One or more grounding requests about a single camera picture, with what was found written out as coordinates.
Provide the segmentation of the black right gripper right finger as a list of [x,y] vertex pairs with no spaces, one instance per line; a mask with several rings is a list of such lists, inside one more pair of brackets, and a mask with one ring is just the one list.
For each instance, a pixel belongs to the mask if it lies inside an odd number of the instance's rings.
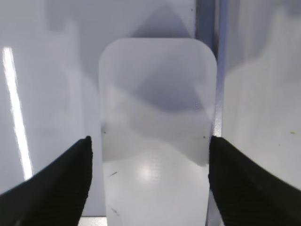
[[226,226],[299,226],[301,192],[222,137],[209,146],[210,189]]

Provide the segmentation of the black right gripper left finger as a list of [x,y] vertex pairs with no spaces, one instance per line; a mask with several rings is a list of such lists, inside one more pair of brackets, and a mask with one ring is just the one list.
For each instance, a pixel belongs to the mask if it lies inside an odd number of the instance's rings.
[[92,181],[92,140],[78,140],[31,179],[0,196],[2,226],[76,226]]

